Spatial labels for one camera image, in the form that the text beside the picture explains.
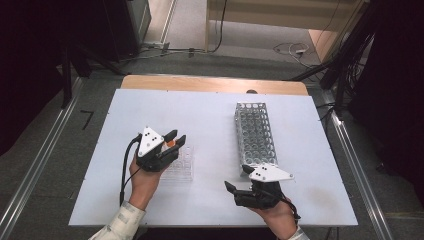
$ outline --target white sleeve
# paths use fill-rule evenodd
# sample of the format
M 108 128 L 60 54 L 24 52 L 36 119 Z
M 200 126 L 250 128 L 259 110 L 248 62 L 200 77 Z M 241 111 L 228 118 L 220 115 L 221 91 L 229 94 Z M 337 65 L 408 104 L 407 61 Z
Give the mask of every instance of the white sleeve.
M 145 211 L 124 202 L 112 221 L 94 234 L 90 240 L 131 240 L 145 214 Z

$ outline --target white tabletop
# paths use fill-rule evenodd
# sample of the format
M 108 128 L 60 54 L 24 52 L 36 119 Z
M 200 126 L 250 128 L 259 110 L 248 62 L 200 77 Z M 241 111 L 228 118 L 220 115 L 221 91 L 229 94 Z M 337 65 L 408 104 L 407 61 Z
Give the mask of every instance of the white tabletop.
M 160 134 L 178 129 L 178 137 L 187 135 L 186 144 L 194 146 L 194 176 L 189 182 L 161 181 L 142 225 L 264 226 L 258 215 L 235 205 L 224 185 L 241 190 L 251 185 L 239 175 L 237 102 L 267 104 L 279 166 L 295 176 L 280 182 L 281 188 L 298 208 L 300 225 L 357 225 L 311 97 L 126 89 L 112 100 L 69 225 L 109 223 L 119 208 L 125 150 L 149 126 Z

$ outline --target gray floor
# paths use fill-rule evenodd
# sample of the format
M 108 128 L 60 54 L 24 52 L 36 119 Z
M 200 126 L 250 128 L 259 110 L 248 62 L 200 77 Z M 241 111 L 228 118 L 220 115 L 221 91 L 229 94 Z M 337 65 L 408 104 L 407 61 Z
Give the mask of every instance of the gray floor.
M 133 74 L 178 74 L 194 76 L 222 76 L 280 80 L 293 77 L 304 71 L 295 63 L 281 63 L 225 56 L 196 55 L 189 58 L 185 54 L 166 57 L 140 59 L 119 64 L 119 67 Z M 53 152 L 31 194 L 28 203 L 10 236 L 10 239 L 87 239 L 99 227 L 69 227 L 68 221 L 76 201 L 75 193 L 82 184 L 103 121 L 115 89 L 119 88 L 122 76 L 97 68 L 90 79 L 83 79 L 83 87 L 76 106 L 66 124 Z M 317 105 L 324 102 L 322 91 L 311 80 L 304 81 Z M 61 105 L 58 94 L 26 129 L 13 149 L 0 157 L 0 207 L 7 203 L 35 158 L 38 149 L 56 119 Z M 81 110 L 94 111 L 87 128 L 82 130 L 87 115 Z M 324 115 L 325 109 L 319 110 Z M 411 185 L 397 176 L 389 176 L 375 171 L 379 160 L 374 154 L 373 144 L 366 131 L 345 113 L 346 125 L 351 134 L 357 153 L 373 186 L 384 213 L 388 218 L 394 239 L 420 239 L 420 227 L 424 220 L 418 216 L 399 213 L 419 213 L 420 206 Z M 346 190 L 359 225 L 340 229 L 340 239 L 378 239 L 361 194 L 346 161 L 340 141 L 331 127 L 328 139 L 340 168 Z M 326 228 L 306 228 L 311 239 L 324 238 Z

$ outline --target metal rail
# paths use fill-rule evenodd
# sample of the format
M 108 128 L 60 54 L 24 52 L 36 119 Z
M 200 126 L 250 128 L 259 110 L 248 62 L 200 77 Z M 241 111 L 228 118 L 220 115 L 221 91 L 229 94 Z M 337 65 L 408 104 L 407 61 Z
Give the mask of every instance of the metal rail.
M 334 98 L 331 94 L 331 90 L 323 92 L 323 98 L 326 103 L 333 103 Z M 371 222 L 374 225 L 374 230 L 380 240 L 392 240 L 393 236 L 390 228 L 386 222 L 386 218 L 380 208 L 378 200 L 374 195 L 372 187 L 368 181 L 368 178 L 362 169 L 361 162 L 356 155 L 355 149 L 352 142 L 350 141 L 349 134 L 347 132 L 344 122 L 339 121 L 335 112 L 331 113 L 331 118 L 336 128 L 337 135 L 343 146 L 343 150 L 346 154 L 353 176 L 355 177 L 356 184 L 358 185 L 359 191 L 364 200 L 364 204 L 367 208 Z
M 168 35 L 169 25 L 171 24 L 172 16 L 174 15 L 175 6 L 177 5 L 177 0 L 172 0 L 171 7 L 169 8 L 168 16 L 166 17 L 165 26 L 163 28 L 160 42 L 164 43 L 166 36 Z
M 44 140 L 43 145 L 40 148 L 37 156 L 35 157 L 31 167 L 27 171 L 24 179 L 20 186 L 10 199 L 6 211 L 4 212 L 0 221 L 0 240 L 7 240 L 12 233 L 12 230 L 24 209 L 28 199 L 37 184 L 37 181 L 43 172 L 44 166 L 49 160 L 50 154 L 52 153 L 57 140 L 65 127 L 69 116 L 74 109 L 74 106 L 78 100 L 81 88 L 83 86 L 82 79 L 77 78 L 73 86 L 74 98 L 70 101 L 65 109 L 62 109 L 53 124 L 47 138 Z

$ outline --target person's right hand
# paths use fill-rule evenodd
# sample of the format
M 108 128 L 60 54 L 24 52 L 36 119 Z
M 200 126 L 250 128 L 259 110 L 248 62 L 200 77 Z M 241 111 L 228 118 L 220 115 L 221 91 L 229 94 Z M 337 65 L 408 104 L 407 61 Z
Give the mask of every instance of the person's right hand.
M 137 165 L 136 155 L 129 167 L 131 177 L 131 197 L 128 200 L 134 207 L 145 211 L 150 199 L 159 185 L 160 176 L 166 170 L 160 172 L 146 172 Z
M 279 202 L 274 208 L 249 208 L 261 216 L 271 231 L 281 240 L 289 239 L 296 231 L 297 226 L 291 208 L 287 203 Z

